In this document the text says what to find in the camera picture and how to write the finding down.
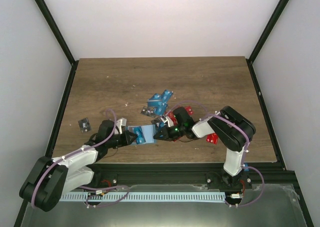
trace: black cable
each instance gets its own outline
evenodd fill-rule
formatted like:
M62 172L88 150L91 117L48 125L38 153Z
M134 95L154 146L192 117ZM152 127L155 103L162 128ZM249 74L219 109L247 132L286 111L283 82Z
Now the black cable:
M105 156L105 157L103 157L102 159L105 159L105 158L109 158L109 157L115 156L115 155L116 155L116 153L118 153L118 150L119 150L119 148L116 148L116 151L115 151L115 153L114 153L114 154L109 155L109 156Z
M189 141L182 141L182 140L178 139L178 141L183 142L183 143L189 143L189 142L193 141L193 139L191 139Z

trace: cable tray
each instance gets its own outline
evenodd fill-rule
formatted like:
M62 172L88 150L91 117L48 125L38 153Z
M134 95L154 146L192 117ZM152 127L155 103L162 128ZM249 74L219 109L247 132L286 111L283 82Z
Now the cable tray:
M84 202L89 192L69 192L64 194L61 202ZM93 196L88 202L114 202L123 197L125 192L109 192L103 196ZM130 192L121 202L202 202L224 203L224 192Z

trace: small black card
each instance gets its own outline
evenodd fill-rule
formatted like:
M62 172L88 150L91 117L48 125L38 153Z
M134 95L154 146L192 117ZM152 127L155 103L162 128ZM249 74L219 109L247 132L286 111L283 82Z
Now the small black card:
M81 119L78 121L78 123L82 133L85 133L91 130L91 125L88 118Z
M147 106L144 106L141 110L141 114L145 115L145 116L149 116L149 117L152 117L152 118L155 118L157 115L155 114L155 110L156 108L155 107L147 107Z

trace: white wall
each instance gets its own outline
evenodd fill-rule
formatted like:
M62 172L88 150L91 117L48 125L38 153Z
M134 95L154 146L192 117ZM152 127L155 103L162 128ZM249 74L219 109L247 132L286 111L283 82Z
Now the white wall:
M70 71L34 0L0 0L0 220L12 227L19 189L45 153Z
M249 57L279 0L45 0L78 58Z
M285 163L320 226L320 2L290 0L254 63Z

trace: robotic arm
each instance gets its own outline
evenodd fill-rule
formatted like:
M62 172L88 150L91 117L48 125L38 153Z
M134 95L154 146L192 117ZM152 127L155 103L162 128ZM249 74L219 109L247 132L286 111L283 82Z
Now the robotic arm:
M162 119L165 125L162 125L154 135L154 139L173 141L186 136L191 140L197 140L206 135L216 133L227 147L222 180L229 187L238 184L243 173L244 147L248 141L237 128L240 128L251 141L256 132L254 125L229 106L221 109L217 115L209 116L198 122L195 122L183 107L175 109L173 114L178 124L173 125L170 118L163 116ZM231 122L237 128L223 120ZM62 195L80 186L97 183L99 181L99 173L90 164L102 159L108 153L108 149L130 145L138 137L135 133L124 130L126 122L127 120L124 118L119 119L116 122L114 134L108 141L99 146L90 148L97 143L101 143L112 133L115 124L113 121L104 120L98 132L92 135L89 141L70 157L49 158L43 156L39 158L22 185L19 196L31 202L32 196L36 191L35 206L48 212L59 202ZM39 189L36 190L36 185L40 182L40 178L53 164L55 166L45 177Z
M22 185L19 196L31 202L32 195L41 176L49 166L60 159L63 159L63 161L59 162L49 172L49 175L45 177L37 190L34 203L38 208L45 212L50 211L59 202L61 195L79 186L96 182L95 179L98 178L98 173L88 165L103 158L108 153L108 149L130 145L138 137L135 133L123 130L126 125L126 119L121 118L117 121L116 130L108 141L95 148L87 148L105 140L111 134L114 124L112 120L104 120L98 132L92 135L90 140L80 148L81 151L71 157L49 158L43 156L39 158Z
M253 135L256 133L255 126L230 106L225 106L216 115L211 115L198 122L195 122L183 107L175 109L173 114L178 125L162 127L154 138L157 140L173 141L186 136L188 139L197 140L216 133L227 147L222 180L229 187L236 185L243 172L242 164L246 138L238 129L226 122L229 121L240 128L249 141L252 140Z

